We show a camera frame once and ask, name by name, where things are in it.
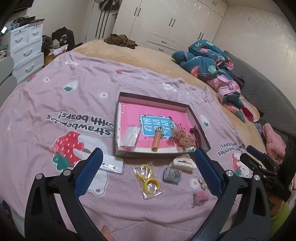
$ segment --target ceiling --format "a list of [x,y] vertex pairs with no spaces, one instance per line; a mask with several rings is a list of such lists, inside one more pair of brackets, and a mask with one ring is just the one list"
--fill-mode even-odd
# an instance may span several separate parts
[[272,0],[222,0],[229,6],[252,7],[285,17],[277,4]]

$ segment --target pink towel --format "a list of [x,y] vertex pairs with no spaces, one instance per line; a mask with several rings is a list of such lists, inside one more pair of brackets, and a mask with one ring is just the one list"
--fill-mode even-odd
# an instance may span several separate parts
[[269,123],[263,126],[263,135],[266,138],[267,155],[277,164],[281,164],[286,153],[286,144],[280,135],[274,132]]

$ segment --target white claw clip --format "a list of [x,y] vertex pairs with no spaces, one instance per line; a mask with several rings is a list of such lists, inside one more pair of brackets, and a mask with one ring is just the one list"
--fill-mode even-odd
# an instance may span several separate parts
[[170,162],[170,167],[185,171],[193,171],[197,168],[195,162],[190,158],[189,154],[177,156]]

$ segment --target open box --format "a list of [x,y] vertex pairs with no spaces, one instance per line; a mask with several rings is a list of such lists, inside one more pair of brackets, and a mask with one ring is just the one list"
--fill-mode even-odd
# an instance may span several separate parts
[[[196,126],[201,147],[208,152],[211,147],[201,125],[189,105],[173,101],[120,92],[116,114],[116,153],[118,157],[142,157],[143,154],[180,155],[194,152],[194,148],[184,148],[170,137],[171,128],[181,124],[189,134],[189,129]],[[157,152],[151,150],[155,128],[161,126],[164,137]],[[141,128],[135,146],[122,147],[120,144],[128,127]]]

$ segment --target yellow-green sleeve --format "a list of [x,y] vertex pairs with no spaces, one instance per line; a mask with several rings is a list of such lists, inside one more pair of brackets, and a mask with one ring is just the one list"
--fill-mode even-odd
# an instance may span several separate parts
[[274,235],[283,225],[290,214],[289,204],[285,202],[280,212],[271,217],[271,235]]

